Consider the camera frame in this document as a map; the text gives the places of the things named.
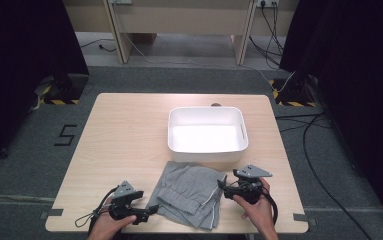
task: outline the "white plastic bin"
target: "white plastic bin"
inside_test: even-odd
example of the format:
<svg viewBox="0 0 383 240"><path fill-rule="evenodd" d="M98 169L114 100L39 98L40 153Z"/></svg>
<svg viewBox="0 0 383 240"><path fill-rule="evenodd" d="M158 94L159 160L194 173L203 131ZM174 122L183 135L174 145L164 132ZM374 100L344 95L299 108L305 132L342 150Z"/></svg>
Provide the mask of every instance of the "white plastic bin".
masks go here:
<svg viewBox="0 0 383 240"><path fill-rule="evenodd" d="M233 162L248 147L242 113L235 107L171 110L168 146L178 162Z"/></svg>

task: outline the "yellow black hazard tape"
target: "yellow black hazard tape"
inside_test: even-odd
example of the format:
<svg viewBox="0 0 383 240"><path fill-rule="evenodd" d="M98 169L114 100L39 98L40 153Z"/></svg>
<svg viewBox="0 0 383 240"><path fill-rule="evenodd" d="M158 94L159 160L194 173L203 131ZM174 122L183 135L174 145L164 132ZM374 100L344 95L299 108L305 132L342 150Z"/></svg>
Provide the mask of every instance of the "yellow black hazard tape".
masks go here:
<svg viewBox="0 0 383 240"><path fill-rule="evenodd" d="M57 94L55 94L55 96L52 96L53 94L50 94L50 90L52 90L52 85L47 86L44 92L42 93L42 96L44 97L40 100L41 104L67 105L78 104L79 102L79 99L57 99Z"/></svg>
<svg viewBox="0 0 383 240"><path fill-rule="evenodd" d="M79 100L41 99L41 104L66 105L66 104L78 104L78 102Z"/></svg>
<svg viewBox="0 0 383 240"><path fill-rule="evenodd" d="M311 96L307 96L307 100L304 101L295 101L292 99L284 99L281 97L281 92L278 92L278 89L274 87L275 80L270 80L269 83L271 84L273 90L273 98L275 99L276 104L281 106L293 106L293 107L316 107L316 104L314 101L311 100Z"/></svg>

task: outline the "gray cloth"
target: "gray cloth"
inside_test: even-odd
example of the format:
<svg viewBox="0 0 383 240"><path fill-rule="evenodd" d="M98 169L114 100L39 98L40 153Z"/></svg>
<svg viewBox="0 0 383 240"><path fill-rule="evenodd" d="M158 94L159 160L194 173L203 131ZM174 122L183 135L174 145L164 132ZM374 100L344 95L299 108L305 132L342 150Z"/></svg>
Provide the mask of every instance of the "gray cloth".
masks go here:
<svg viewBox="0 0 383 240"><path fill-rule="evenodd" d="M212 229L219 223L222 190L217 180L226 174L195 163L168 162L147 206L159 204L158 214L172 221Z"/></svg>

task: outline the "power outlet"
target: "power outlet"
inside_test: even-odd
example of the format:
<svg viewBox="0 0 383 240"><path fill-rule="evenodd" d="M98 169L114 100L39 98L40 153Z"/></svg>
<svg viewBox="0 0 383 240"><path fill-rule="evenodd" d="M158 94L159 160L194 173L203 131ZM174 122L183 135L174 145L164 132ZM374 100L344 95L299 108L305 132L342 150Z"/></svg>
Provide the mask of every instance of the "power outlet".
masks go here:
<svg viewBox="0 0 383 240"><path fill-rule="evenodd" d="M278 7L279 0L257 0L256 6L261 8L262 7L262 1L265 2L265 8L273 8Z"/></svg>

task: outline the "human hand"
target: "human hand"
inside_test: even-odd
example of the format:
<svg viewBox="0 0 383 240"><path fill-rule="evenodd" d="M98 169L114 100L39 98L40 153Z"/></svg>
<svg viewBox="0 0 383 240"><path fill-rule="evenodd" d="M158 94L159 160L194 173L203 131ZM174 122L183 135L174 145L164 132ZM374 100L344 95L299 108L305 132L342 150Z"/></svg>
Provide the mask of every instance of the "human hand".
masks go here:
<svg viewBox="0 0 383 240"><path fill-rule="evenodd" d="M262 181L263 187L266 188L265 193L268 193L270 190L270 186L265 179L260 178ZM253 225L257 228L260 234L266 240L276 240L278 239L278 235L275 231L275 226L272 218L272 207L269 201L265 196L260 195L260 199L254 205L248 203L244 198L234 195L232 197L242 208L244 208L244 213L241 215L242 219L250 218Z"/></svg>
<svg viewBox="0 0 383 240"><path fill-rule="evenodd" d="M104 205L111 203L111 197L107 198ZM128 216L121 220L114 220L106 208L102 208L100 216L95 222L88 240L111 240L113 236L122 228L133 223L137 217L135 215Z"/></svg>

